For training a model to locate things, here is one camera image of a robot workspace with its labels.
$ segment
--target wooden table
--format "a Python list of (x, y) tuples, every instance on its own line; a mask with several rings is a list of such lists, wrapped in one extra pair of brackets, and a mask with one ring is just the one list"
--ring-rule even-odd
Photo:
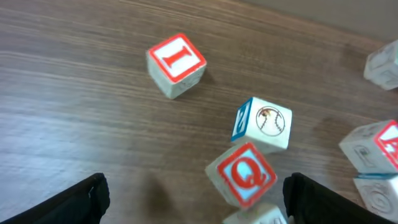
[[(186, 33), (208, 61), (176, 100), (145, 52)], [(102, 223), (220, 223), (204, 168), (230, 147), (251, 96), (294, 111), (289, 150), (267, 155), (279, 181), (302, 172), (362, 204), (338, 147), (354, 127), (396, 118), (397, 92), (363, 78), (383, 43), (236, 0), (0, 1), (0, 220), (95, 172)]]

